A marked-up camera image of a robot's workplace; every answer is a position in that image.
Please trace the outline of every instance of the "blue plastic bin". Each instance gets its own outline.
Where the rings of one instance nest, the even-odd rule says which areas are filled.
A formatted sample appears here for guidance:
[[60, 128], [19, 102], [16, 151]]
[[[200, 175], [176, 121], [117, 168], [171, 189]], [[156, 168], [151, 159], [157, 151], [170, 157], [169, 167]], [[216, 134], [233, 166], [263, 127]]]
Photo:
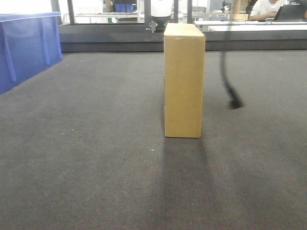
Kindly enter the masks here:
[[126, 4], [126, 12], [133, 12], [133, 5], [132, 4]]
[[125, 12], [125, 4], [117, 3], [115, 5], [115, 12]]
[[0, 15], [0, 94], [62, 60], [58, 16]]
[[132, 4], [121, 4], [116, 3], [115, 6], [115, 12], [133, 12], [133, 5]]

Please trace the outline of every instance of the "person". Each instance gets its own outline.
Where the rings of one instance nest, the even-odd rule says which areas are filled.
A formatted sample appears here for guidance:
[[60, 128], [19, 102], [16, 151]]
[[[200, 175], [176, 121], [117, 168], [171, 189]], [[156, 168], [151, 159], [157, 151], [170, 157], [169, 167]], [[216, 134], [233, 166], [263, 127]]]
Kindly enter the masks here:
[[250, 20], [274, 19], [279, 8], [287, 5], [287, 0], [258, 0], [250, 13]]

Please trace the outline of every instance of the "cardboard box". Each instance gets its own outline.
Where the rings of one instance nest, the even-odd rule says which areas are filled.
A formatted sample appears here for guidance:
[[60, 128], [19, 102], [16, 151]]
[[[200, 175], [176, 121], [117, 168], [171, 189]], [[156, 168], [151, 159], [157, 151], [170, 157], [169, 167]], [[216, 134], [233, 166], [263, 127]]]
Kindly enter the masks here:
[[236, 20], [236, 21], [248, 21], [248, 14], [247, 13], [235, 13], [231, 14], [229, 16], [229, 19], [231, 20]]
[[164, 54], [165, 136], [199, 138], [205, 36], [193, 24], [169, 23]]
[[111, 0], [105, 0], [105, 4], [107, 5], [107, 7], [103, 8], [103, 12], [112, 12], [113, 11], [113, 5]]

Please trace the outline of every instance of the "desk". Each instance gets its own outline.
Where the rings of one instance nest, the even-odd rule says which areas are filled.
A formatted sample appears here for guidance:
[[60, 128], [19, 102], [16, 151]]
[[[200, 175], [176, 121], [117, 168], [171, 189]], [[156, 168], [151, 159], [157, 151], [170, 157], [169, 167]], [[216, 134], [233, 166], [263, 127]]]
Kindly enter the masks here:
[[195, 21], [201, 31], [306, 30], [307, 22]]
[[307, 30], [305, 25], [213, 25], [208, 31], [270, 31], [270, 30]]

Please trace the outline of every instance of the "metal frame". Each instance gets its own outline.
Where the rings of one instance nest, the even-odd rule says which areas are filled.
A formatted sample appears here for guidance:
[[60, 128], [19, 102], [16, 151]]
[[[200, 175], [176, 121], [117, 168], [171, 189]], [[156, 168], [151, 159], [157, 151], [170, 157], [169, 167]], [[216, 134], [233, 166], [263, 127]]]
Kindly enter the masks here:
[[[50, 0], [59, 11], [58, 0]], [[73, 11], [72, 0], [67, 0]], [[59, 25], [63, 52], [156, 52], [163, 51], [163, 34], [149, 32], [150, 0], [144, 1], [144, 23]], [[192, 0], [188, 0], [188, 18]], [[206, 50], [307, 49], [306, 31], [204, 32]]]
[[178, 23], [179, 0], [174, 0], [174, 23]]
[[67, 0], [67, 5], [68, 5], [68, 12], [69, 12], [69, 21], [71, 25], [75, 25], [75, 17], [74, 17], [74, 12], [73, 12], [73, 4], [72, 0]]

